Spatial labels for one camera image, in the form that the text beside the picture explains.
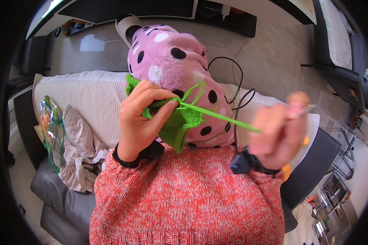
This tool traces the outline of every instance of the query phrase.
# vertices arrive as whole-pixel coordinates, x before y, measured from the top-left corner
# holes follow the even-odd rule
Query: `plastic bag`
[[[39,105],[41,129],[44,136],[44,147],[48,151],[51,169],[57,174],[62,165],[64,152],[63,115],[49,96],[45,96]]]

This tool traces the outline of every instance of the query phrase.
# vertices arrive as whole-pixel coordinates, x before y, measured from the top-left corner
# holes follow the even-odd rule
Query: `desk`
[[[214,20],[196,14],[201,0],[47,0],[34,16],[26,39],[45,36],[70,19],[99,25],[114,22],[118,15],[133,13],[140,18],[180,18],[225,28],[247,37],[255,36],[256,20],[275,27],[316,24],[312,0],[213,0],[244,11]]]

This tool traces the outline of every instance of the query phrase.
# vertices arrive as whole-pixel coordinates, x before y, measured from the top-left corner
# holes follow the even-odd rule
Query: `gray leather sofa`
[[[41,227],[64,245],[89,243],[90,218],[95,207],[93,193],[69,190],[49,167],[47,153],[34,131],[32,91],[14,99],[19,133],[26,152],[37,170],[31,190],[43,202]],[[293,210],[319,183],[331,166],[341,145],[319,128],[304,160],[282,184],[281,197],[285,217],[285,232],[297,226]]]
[[[314,62],[312,64],[302,64],[301,66],[315,67],[323,74],[324,78],[342,100],[352,105],[359,113],[363,113],[365,109],[368,109],[368,86],[364,81],[364,73],[368,68],[367,42],[361,31],[355,29],[355,25],[352,25],[354,32],[354,35],[350,35],[352,70],[335,66],[330,59],[326,22],[319,0],[313,0],[313,3],[317,20],[317,24],[314,25]],[[351,95],[349,89],[354,90],[357,100]]]

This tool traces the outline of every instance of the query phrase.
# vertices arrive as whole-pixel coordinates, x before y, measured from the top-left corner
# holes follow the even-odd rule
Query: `green knitting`
[[[128,83],[126,87],[126,93],[128,96],[134,90],[136,85],[138,85],[140,80],[133,78],[131,74],[127,75],[126,80]],[[195,99],[192,101],[191,104],[186,103],[185,99],[196,87],[199,87],[199,90]],[[230,123],[236,124],[254,132],[260,132],[260,130],[255,129],[251,125],[248,125],[244,122],[236,121],[234,119],[227,118],[215,113],[215,109],[214,111],[211,111],[195,106],[195,103],[203,95],[205,87],[206,83],[204,81],[201,81],[197,85],[187,90],[182,99],[178,97],[173,97],[166,100],[155,100],[151,105],[143,110],[142,116],[151,119],[150,110],[153,112],[157,112],[158,109],[161,108],[161,106],[169,100],[177,100],[179,102],[178,107],[172,112],[172,115],[168,118],[168,120],[162,126],[160,132],[158,133],[158,137],[160,137],[161,140],[170,145],[177,153],[181,153],[184,148],[188,130],[199,126],[202,122],[206,122],[206,120],[203,118],[203,114],[210,115],[221,120],[229,121]]]

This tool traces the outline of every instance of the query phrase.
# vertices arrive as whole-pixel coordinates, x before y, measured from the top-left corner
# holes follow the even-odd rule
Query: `black cable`
[[[228,57],[223,57],[223,56],[215,57],[212,61],[210,61],[209,66],[208,66],[208,69],[210,69],[211,63],[212,63],[213,61],[215,61],[216,59],[227,59],[227,60],[231,60],[231,61],[233,61],[233,62],[234,62],[234,63],[239,67],[239,69],[240,69],[240,71],[241,71],[240,84],[239,84],[239,87],[237,88],[237,91],[236,91],[236,93],[235,93],[234,98],[232,99],[232,101],[230,101],[230,102],[229,102],[229,104],[231,104],[231,103],[234,101],[234,99],[236,98],[237,94],[239,93],[239,90],[240,90],[240,88],[241,88],[241,83],[242,83],[242,78],[243,78],[243,76],[244,76],[244,73],[242,72],[241,67],[239,66],[239,64],[238,64],[235,60],[233,60],[233,59],[231,59],[231,58],[228,58]]]
[[[240,99],[240,102],[239,102],[239,106],[237,107],[237,108],[235,108],[235,110],[237,110],[236,111],[236,115],[234,116],[234,120],[236,120],[237,121],[237,117],[238,117],[238,115],[239,115],[239,109],[240,108],[243,108],[245,105],[243,105],[243,106],[240,106],[241,105],[241,102],[244,100],[244,98],[245,98],[245,96],[247,96],[250,92],[252,92],[252,91],[254,91],[254,94],[252,95],[252,97],[250,98],[250,100],[249,101],[247,101],[247,103],[245,103],[245,105],[246,104],[248,104],[251,100],[252,100],[252,98],[254,97],[254,95],[255,95],[255,89],[251,89],[250,91],[248,91],[241,99]],[[236,131],[237,131],[237,125],[234,125],[234,141],[236,142],[236,144],[235,144],[235,147],[236,147],[236,152],[238,153],[239,152],[239,150],[237,149],[237,133],[236,133]]]

